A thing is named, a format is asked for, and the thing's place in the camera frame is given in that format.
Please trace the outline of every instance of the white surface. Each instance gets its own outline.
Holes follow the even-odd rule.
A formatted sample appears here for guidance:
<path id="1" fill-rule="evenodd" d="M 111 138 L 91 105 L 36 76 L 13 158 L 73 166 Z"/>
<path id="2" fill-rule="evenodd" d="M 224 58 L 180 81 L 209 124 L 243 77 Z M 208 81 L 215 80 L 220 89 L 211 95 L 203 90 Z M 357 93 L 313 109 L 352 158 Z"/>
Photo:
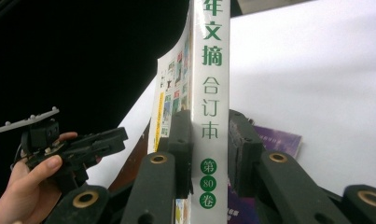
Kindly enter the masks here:
<path id="1" fill-rule="evenodd" d="M 145 129 L 153 81 L 120 123 L 126 149 L 91 167 L 109 186 Z M 234 18 L 230 108 L 303 136 L 298 162 L 325 189 L 376 188 L 376 0 L 321 0 Z"/>

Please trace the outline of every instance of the hand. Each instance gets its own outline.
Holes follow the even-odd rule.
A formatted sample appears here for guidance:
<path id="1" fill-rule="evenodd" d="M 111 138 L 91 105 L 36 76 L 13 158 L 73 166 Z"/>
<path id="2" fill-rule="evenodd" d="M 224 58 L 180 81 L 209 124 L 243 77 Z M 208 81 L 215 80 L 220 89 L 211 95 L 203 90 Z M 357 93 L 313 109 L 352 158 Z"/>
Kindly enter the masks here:
<path id="1" fill-rule="evenodd" d="M 77 137 L 77 133 L 62 133 L 59 141 Z M 63 164 L 60 156 L 39 163 L 31 172 L 26 159 L 18 161 L 10 175 L 7 189 L 0 199 L 0 223 L 37 224 L 43 221 L 60 199 L 61 192 L 47 180 Z"/>

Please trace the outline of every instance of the book cover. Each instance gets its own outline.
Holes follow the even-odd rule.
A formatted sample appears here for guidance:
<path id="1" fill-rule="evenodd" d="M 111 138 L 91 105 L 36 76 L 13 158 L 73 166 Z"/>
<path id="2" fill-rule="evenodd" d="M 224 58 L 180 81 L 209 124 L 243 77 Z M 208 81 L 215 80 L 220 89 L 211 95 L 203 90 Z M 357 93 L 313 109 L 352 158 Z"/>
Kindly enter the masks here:
<path id="1" fill-rule="evenodd" d="M 277 150 L 296 158 L 302 136 L 253 125 L 267 150 Z M 228 224 L 258 224 L 254 198 L 239 198 L 229 185 Z"/>
<path id="2" fill-rule="evenodd" d="M 158 59 L 148 153 L 191 111 L 194 194 L 176 200 L 176 223 L 226 224 L 228 202 L 230 1 L 192 0 L 177 44 Z"/>

